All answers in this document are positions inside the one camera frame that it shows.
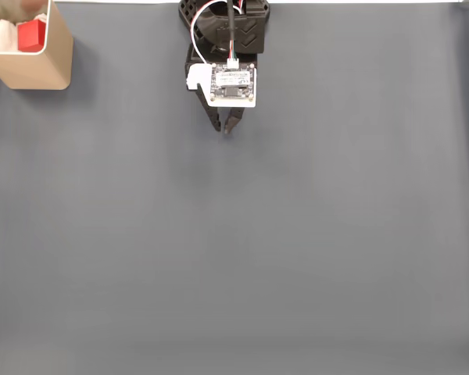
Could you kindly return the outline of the person's hand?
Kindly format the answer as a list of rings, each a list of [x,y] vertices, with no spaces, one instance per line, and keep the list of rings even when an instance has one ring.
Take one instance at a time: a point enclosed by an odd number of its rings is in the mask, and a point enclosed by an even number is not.
[[[48,0],[0,0],[0,20],[22,23],[47,13]]]

